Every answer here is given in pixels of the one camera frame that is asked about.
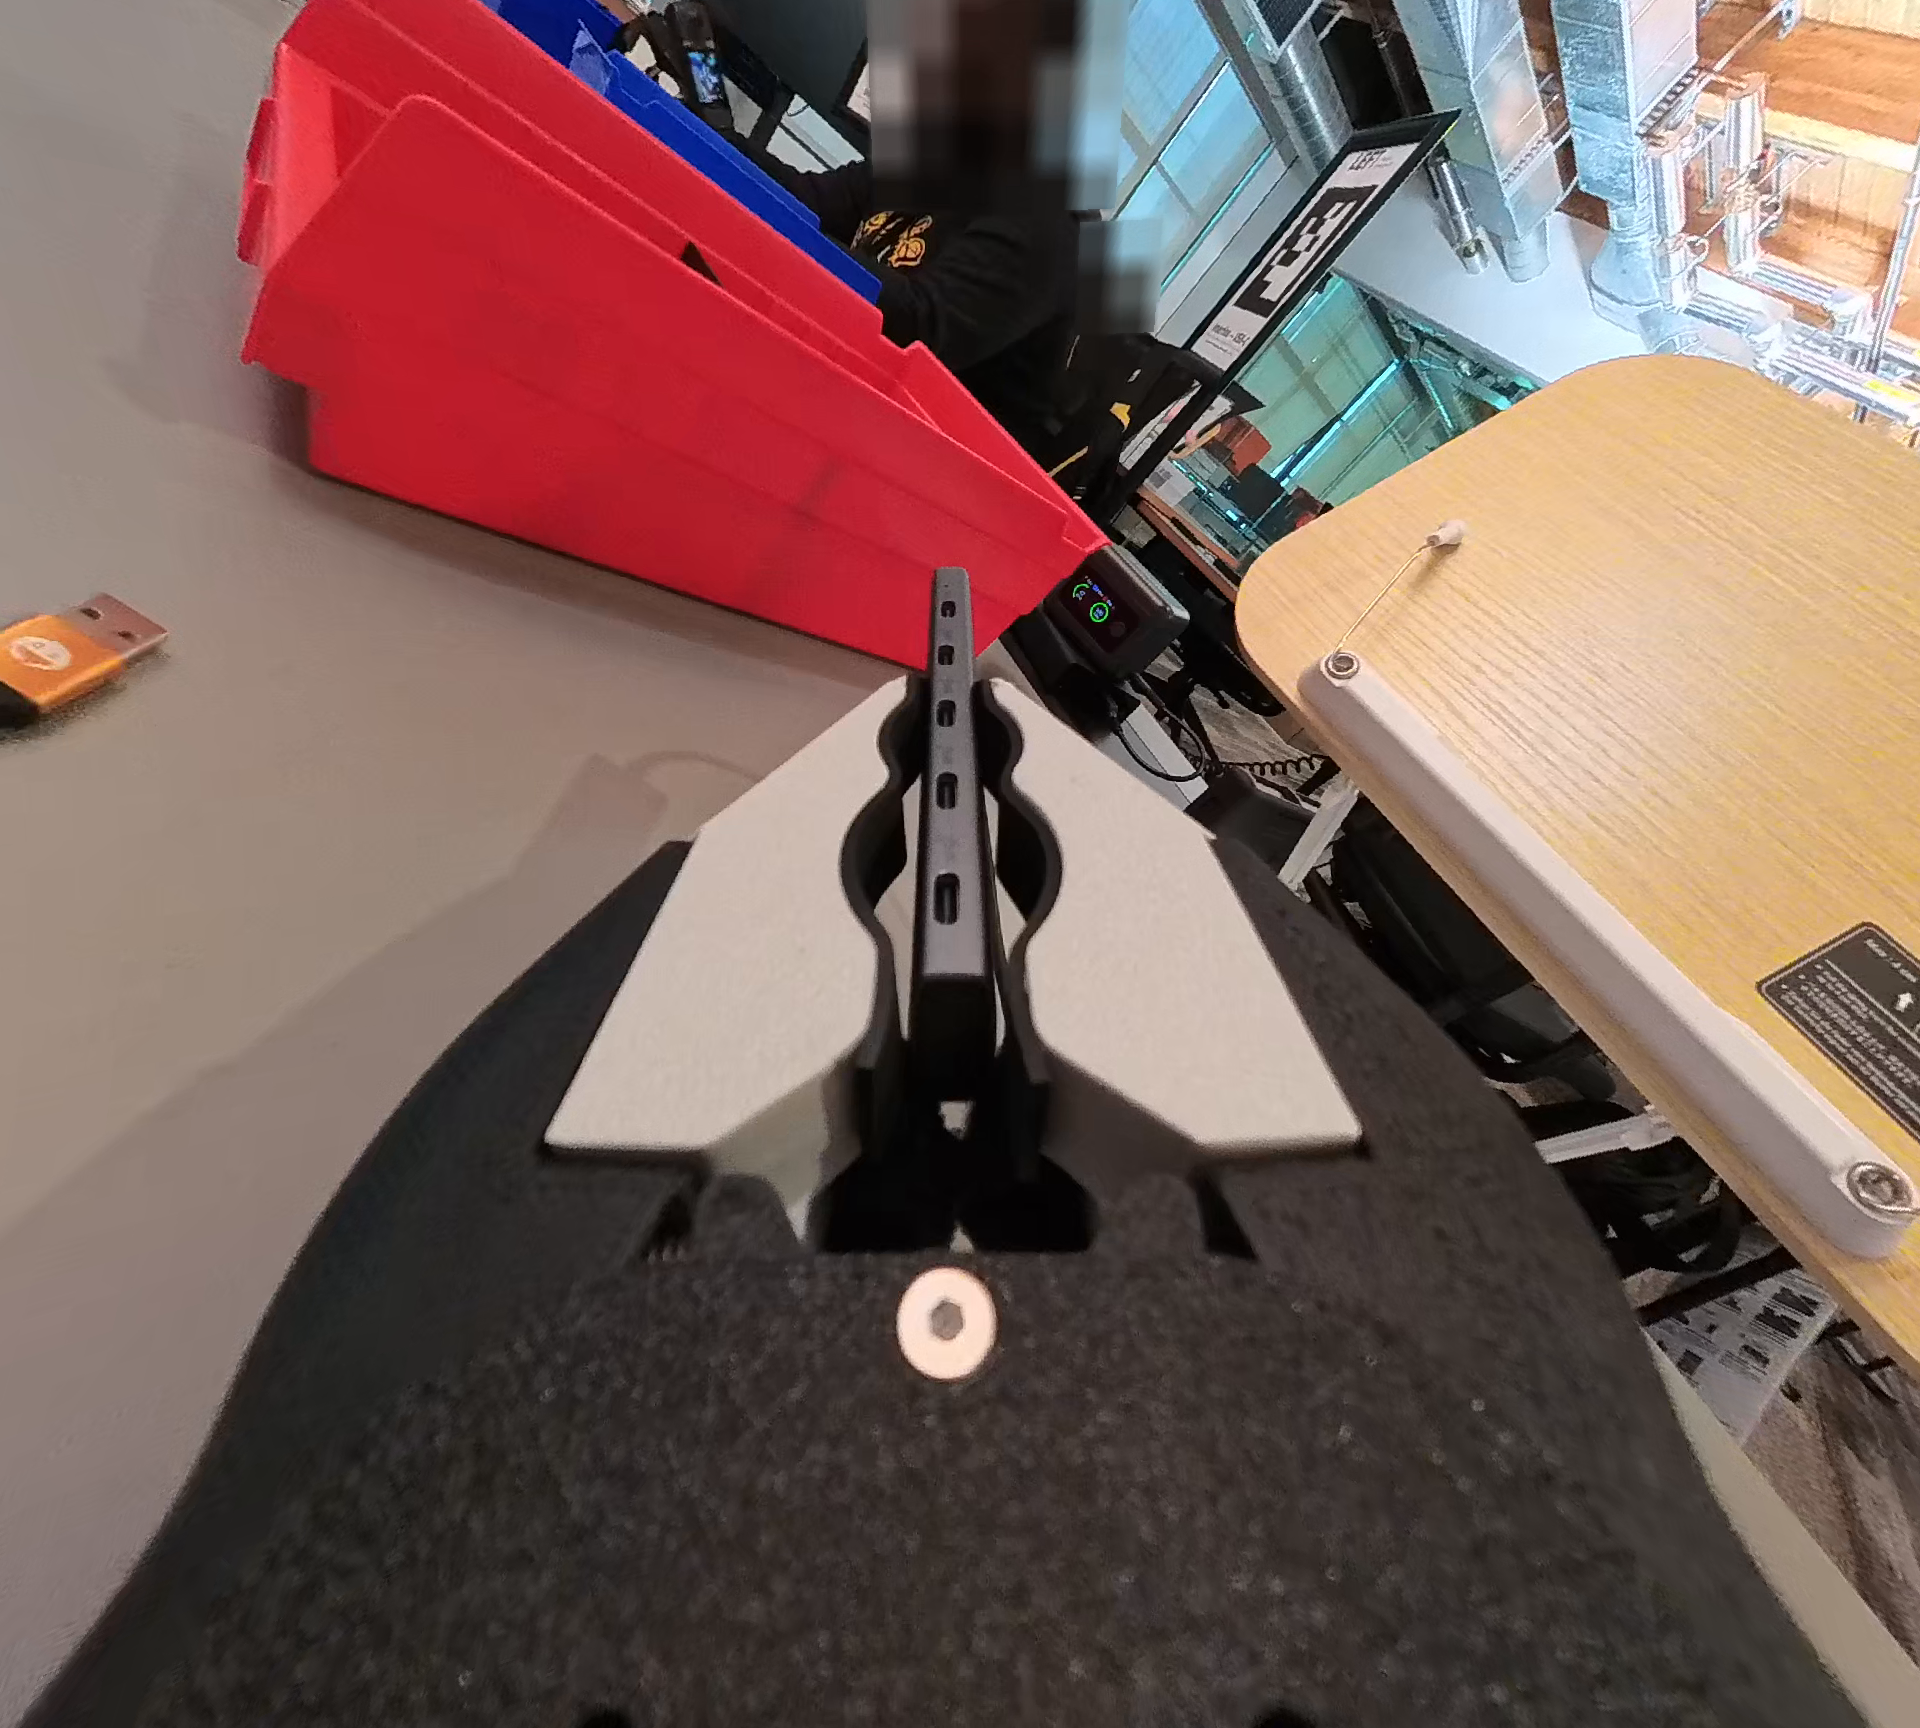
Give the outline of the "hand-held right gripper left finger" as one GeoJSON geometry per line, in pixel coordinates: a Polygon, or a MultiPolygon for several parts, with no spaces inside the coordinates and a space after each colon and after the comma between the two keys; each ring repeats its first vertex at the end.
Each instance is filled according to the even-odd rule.
{"type": "Polygon", "coordinates": [[[568,1160],[768,1185],[799,1236],[860,1146],[858,1073],[900,1033],[918,799],[883,751],[906,676],[692,838],[548,1120],[568,1160]]]}

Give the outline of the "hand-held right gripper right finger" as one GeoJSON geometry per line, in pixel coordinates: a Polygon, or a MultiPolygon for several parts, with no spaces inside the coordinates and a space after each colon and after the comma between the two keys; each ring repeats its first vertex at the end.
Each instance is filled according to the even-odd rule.
{"type": "Polygon", "coordinates": [[[975,722],[1039,1160],[1109,1203],[1146,1178],[1362,1154],[1212,834],[1020,685],[987,681],[975,722]]]}

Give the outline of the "dark grey USB hub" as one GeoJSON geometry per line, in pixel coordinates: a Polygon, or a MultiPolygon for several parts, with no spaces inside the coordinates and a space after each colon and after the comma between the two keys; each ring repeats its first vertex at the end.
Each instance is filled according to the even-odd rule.
{"type": "Polygon", "coordinates": [[[975,731],[969,576],[931,574],[923,671],[914,685],[906,764],[918,780],[914,946],[902,1116],[947,1152],[996,1067],[996,896],[975,731]]]}

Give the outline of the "large red plastic bin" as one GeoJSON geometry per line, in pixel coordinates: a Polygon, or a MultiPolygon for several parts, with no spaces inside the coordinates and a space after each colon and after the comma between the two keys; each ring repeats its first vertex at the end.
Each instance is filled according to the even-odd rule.
{"type": "Polygon", "coordinates": [[[235,247],[243,360],[348,487],[903,667],[939,568],[982,649],[1107,542],[926,349],[479,0],[302,5],[235,247]]]}

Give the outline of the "grey desk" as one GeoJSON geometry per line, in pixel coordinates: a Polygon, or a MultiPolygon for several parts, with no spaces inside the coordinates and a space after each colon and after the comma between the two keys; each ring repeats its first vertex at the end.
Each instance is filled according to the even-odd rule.
{"type": "Polygon", "coordinates": [[[230,226],[281,18],[3,0],[3,1716],[1857,1724],[1516,1118],[1208,853],[1366,1120],[936,1262],[540,1141],[690,855],[883,667],[297,463],[230,226]]]}

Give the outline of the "black power station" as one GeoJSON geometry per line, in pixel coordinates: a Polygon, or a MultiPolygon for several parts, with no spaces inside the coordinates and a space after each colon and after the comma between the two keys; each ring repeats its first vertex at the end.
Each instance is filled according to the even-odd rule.
{"type": "Polygon", "coordinates": [[[1187,628],[1187,609],[1128,549],[1107,542],[1012,622],[1000,647],[1044,709],[1098,743],[1140,707],[1128,685],[1187,628]]]}

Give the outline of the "light wooden tilted tabletop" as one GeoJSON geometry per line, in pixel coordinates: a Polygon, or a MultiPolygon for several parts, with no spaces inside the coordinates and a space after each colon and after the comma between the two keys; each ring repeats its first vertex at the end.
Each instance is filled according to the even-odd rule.
{"type": "Polygon", "coordinates": [[[1304,700],[1337,647],[1910,1180],[1915,1138],[1762,997],[1918,929],[1915,451],[1762,376],[1563,376],[1279,541],[1236,635],[1313,745],[1623,1080],[1915,1374],[1915,1236],[1861,1261],[1532,933],[1379,751],[1304,700]]]}

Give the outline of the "barcode paper sheet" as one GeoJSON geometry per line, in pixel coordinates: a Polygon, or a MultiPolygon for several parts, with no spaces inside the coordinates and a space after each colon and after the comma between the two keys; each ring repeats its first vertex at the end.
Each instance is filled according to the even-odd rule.
{"type": "Polygon", "coordinates": [[[1789,1270],[1653,1323],[1647,1338],[1719,1429],[1748,1444],[1835,1312],[1822,1286],[1789,1270]]]}

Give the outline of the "black framed marker sign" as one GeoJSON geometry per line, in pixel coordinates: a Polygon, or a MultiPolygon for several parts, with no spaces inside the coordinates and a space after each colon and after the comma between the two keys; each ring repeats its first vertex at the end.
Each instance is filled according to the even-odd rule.
{"type": "Polygon", "coordinates": [[[1212,376],[1241,372],[1458,121],[1458,108],[1444,108],[1356,130],[1217,301],[1187,357],[1212,376]]]}

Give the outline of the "large blue plastic bin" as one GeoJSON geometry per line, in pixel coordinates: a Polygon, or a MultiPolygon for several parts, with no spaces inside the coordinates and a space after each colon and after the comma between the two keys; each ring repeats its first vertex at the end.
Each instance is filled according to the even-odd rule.
{"type": "Polygon", "coordinates": [[[763,175],[718,130],[611,50],[615,16],[597,0],[479,0],[558,61],[590,93],[773,228],[861,301],[880,301],[880,280],[821,230],[818,217],[763,175]]]}

